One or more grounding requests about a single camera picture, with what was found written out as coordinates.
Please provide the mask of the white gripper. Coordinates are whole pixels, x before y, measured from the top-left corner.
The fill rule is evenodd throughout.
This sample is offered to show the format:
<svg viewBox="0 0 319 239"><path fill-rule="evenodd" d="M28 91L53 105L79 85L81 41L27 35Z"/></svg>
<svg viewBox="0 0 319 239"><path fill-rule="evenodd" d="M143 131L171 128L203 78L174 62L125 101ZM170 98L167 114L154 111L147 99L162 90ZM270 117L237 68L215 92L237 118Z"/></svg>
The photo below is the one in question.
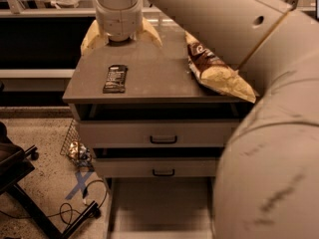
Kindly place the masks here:
<svg viewBox="0 0 319 239"><path fill-rule="evenodd" d="M162 46L159 32L143 18L141 0L97 0L96 19L82 41L82 56L89 56L106 46L109 38L122 42L134 33L138 40L152 42L159 48Z"/></svg>

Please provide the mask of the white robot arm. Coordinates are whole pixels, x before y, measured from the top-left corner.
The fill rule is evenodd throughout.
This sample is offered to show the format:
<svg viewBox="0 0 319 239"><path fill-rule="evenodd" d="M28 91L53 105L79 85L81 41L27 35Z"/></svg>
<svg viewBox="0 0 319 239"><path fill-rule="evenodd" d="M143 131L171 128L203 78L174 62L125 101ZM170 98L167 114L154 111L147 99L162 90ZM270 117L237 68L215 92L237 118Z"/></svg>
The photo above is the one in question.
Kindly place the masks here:
<svg viewBox="0 0 319 239"><path fill-rule="evenodd" d="M97 0L105 27L135 0ZM280 0L149 0L261 100L219 162L215 239L319 239L319 23Z"/></svg>

